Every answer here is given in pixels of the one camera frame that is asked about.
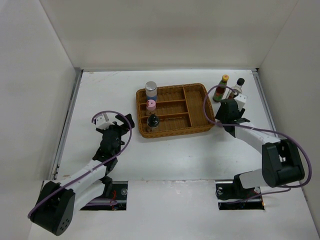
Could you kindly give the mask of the black cap spice jar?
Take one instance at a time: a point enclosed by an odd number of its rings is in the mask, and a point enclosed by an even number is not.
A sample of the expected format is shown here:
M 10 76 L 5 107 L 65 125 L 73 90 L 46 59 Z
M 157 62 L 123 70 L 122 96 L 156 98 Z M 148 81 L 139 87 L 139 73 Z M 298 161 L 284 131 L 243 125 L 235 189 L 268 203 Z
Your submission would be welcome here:
M 157 115 L 151 114 L 146 121 L 147 124 L 147 132 L 154 132 L 160 124 L 160 119 Z

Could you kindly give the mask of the pink cap spice jar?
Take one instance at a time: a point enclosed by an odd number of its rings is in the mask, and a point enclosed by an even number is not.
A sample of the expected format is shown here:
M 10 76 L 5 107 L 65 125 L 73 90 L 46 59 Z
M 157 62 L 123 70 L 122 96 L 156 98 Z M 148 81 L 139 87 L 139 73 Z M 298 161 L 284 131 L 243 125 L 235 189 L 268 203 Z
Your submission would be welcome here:
M 157 103 L 155 100 L 153 100 L 153 99 L 147 100 L 145 114 L 147 116 L 155 114 L 156 108 L 157 108 Z

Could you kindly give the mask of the dark vinegar bottle black cap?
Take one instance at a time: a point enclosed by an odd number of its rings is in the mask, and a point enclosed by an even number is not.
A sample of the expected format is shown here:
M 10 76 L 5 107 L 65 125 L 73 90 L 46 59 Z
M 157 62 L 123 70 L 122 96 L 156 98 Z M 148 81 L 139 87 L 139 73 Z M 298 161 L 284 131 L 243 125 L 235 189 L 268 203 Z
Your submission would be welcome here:
M 245 83 L 244 78 L 239 78 L 236 82 L 236 85 L 232 87 L 232 90 L 229 90 L 226 99 L 233 99 L 242 93 L 242 87 Z

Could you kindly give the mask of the silver cap blue label jar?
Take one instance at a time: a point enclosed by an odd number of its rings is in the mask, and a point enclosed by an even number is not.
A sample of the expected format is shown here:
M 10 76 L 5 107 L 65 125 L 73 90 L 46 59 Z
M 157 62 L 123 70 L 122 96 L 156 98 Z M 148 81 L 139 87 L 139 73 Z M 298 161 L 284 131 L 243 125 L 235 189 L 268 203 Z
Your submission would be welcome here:
M 147 100 L 157 101 L 157 84 L 154 81 L 148 81 L 145 84 L 145 94 Z

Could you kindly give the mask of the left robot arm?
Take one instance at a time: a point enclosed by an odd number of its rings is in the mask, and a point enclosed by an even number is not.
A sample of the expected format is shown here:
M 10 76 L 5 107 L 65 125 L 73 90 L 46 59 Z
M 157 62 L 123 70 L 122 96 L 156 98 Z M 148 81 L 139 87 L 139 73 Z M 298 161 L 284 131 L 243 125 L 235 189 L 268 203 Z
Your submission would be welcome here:
M 107 110 L 98 112 L 91 119 L 95 130 L 102 134 L 92 160 L 70 177 L 44 184 L 35 206 L 27 215 L 32 223 L 55 236 L 62 235 L 70 226 L 74 213 L 90 205 L 94 198 L 105 200 L 112 195 L 112 186 L 107 183 L 108 174 L 128 146 L 122 136 L 131 134 L 135 123 L 130 113 L 119 112 L 115 112 L 115 117 L 122 124 L 110 122 L 108 113 Z

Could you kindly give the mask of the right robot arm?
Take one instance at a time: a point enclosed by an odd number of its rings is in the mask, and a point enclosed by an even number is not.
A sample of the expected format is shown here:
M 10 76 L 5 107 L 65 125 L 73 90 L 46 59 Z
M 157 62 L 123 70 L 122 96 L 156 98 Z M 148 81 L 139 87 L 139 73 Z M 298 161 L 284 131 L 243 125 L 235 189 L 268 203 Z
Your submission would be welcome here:
M 298 146 L 288 138 L 280 139 L 256 130 L 243 117 L 244 112 L 239 100 L 224 99 L 220 103 L 216 119 L 227 133 L 261 154 L 261 168 L 235 175 L 232 183 L 218 184 L 217 187 L 222 192 L 220 199 L 245 199 L 258 194 L 261 186 L 282 187 L 305 177 Z

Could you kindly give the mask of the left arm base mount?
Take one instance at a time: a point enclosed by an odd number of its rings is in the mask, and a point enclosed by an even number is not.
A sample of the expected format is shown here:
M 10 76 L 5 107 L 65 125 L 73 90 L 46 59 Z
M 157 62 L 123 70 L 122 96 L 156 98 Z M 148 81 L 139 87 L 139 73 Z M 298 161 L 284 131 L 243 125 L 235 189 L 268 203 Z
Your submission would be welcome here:
M 81 211 L 126 211 L 128 198 L 128 181 L 113 181 L 105 176 L 101 179 L 104 190 L 100 196 L 93 198 Z

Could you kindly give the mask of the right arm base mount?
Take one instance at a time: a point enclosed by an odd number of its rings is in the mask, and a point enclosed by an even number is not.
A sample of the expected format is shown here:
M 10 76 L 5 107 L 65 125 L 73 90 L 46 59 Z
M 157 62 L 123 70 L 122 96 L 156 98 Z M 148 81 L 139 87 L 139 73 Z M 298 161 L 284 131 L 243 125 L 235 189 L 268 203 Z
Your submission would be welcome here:
M 264 202 L 260 187 L 243 188 L 236 186 L 233 182 L 215 184 L 215 195 L 218 199 L 218 209 L 229 210 L 264 210 Z

